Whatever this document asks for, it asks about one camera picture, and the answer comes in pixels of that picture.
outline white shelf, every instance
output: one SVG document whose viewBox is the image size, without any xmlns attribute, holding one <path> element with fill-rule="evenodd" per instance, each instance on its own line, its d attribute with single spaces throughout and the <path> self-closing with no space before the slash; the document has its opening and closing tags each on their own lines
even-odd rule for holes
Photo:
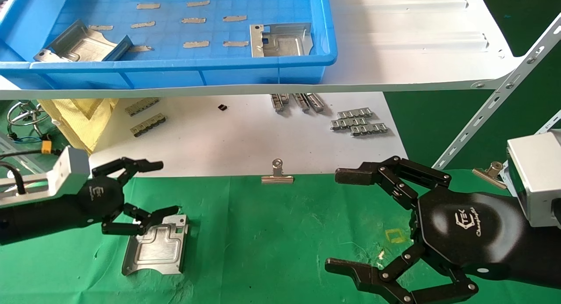
<svg viewBox="0 0 561 304">
<path fill-rule="evenodd" d="M 483 0 L 330 0 L 338 60 L 320 85 L 26 91 L 25 97 L 139 98 L 272 92 L 469 89 L 511 72 L 513 58 Z M 497 88 L 501 81 L 485 82 Z M 4 90 L 3 99 L 21 91 Z"/>
<path fill-rule="evenodd" d="M 164 98 L 134 117 L 124 108 L 138 99 L 122 99 L 90 166 L 126 156 L 164 162 L 163 170 L 139 177 L 265 175 L 272 173 L 273 159 L 281 158 L 286 174 L 314 174 L 407 156 L 381 92 L 320 97 L 329 108 L 325 114 L 305 114 L 293 100 L 288 111 L 277 114 L 270 95 L 240 95 Z M 220 111 L 220 104 L 228 109 Z M 374 112 L 371 123 L 384 122 L 390 132 L 354 138 L 349 131 L 330 130 L 336 112 L 362 107 Z M 166 123 L 132 136 L 131 127 L 159 112 L 168 117 Z"/>
</svg>

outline metal shelf support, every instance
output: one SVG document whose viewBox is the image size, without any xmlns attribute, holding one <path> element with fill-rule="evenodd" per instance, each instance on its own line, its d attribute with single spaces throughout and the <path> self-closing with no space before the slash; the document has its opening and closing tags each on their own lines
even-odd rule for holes
<svg viewBox="0 0 561 304">
<path fill-rule="evenodd" d="M 433 164 L 436 170 L 443 170 L 447 164 L 461 151 L 467 142 L 503 104 L 520 83 L 532 72 L 532 70 L 543 60 L 551 49 L 561 40 L 561 13 L 537 39 L 535 44 L 526 53 L 524 59 L 517 68 L 507 76 L 503 84 L 497 88 L 473 118 L 460 131 L 450 146 Z"/>
</svg>

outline green cloth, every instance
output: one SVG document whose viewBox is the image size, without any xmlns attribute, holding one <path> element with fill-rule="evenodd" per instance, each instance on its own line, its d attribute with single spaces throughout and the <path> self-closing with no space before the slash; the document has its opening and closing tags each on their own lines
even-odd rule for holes
<svg viewBox="0 0 561 304">
<path fill-rule="evenodd" d="M 450 173 L 453 190 L 504 193 L 468 170 Z M 411 244 L 410 212 L 377 186 L 335 184 L 333 175 L 297 176 L 293 185 L 261 185 L 259 177 L 135 178 L 125 193 L 147 210 L 180 205 L 188 214 L 184 274 L 122 276 L 128 238 L 103 236 L 96 224 L 0 246 L 0 304 L 384 303 L 326 272 L 325 259 L 384 266 Z M 559 303 L 561 296 L 473 279 L 480 291 L 469 303 Z M 422 261 L 401 277 L 409 290 L 448 282 Z"/>
</svg>

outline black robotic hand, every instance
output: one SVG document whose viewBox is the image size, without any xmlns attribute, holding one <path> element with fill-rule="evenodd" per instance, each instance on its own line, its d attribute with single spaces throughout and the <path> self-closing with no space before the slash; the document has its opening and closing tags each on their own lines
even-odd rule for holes
<svg viewBox="0 0 561 304">
<path fill-rule="evenodd" d="M 429 188 L 418 194 L 401 181 Z M 479 290 L 466 274 L 561 288 L 561 230 L 533 228 L 516 198 L 462 194 L 448 189 L 451 176 L 398 156 L 335 172 L 339 184 L 378 184 L 403 208 L 413 210 L 413 245 L 384 269 L 329 258 L 328 272 L 350 276 L 358 290 L 391 304 L 456 303 Z M 451 279 L 451 284 L 409 292 L 397 278 L 418 260 Z"/>
<path fill-rule="evenodd" d="M 120 158 L 92 169 L 93 178 L 77 194 L 0 209 L 0 245 L 95 223 L 102 224 L 103 234 L 143 235 L 152 225 L 161 224 L 165 216 L 176 214 L 179 207 L 147 212 L 124 202 L 123 186 L 137 172 L 162 168 L 162 162 Z M 116 180 L 107 177 L 122 169 L 124 172 Z M 121 212 L 140 223 L 113 222 Z"/>
</svg>

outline white table surface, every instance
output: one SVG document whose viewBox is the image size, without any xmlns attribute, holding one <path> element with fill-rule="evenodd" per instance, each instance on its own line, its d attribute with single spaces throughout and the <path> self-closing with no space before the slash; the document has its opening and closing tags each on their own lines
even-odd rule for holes
<svg viewBox="0 0 561 304">
<path fill-rule="evenodd" d="M 285 174 L 333 173 L 362 162 L 406 157 L 405 149 L 381 92 L 319 95 L 324 114 L 303 113 L 291 98 L 290 108 L 277 114 L 270 95 L 227 95 L 162 98 L 153 107 L 129 117 L 124 108 L 138 99 L 121 99 L 102 134 L 90 166 L 121 156 L 162 160 L 164 169 L 146 177 L 265 175 L 281 158 Z M 218 105 L 228 106 L 220 111 Z M 333 132 L 336 112 L 369 107 L 371 123 L 384 122 L 387 134 L 354 138 Z M 135 138 L 130 128 L 163 113 L 166 123 Z"/>
</svg>

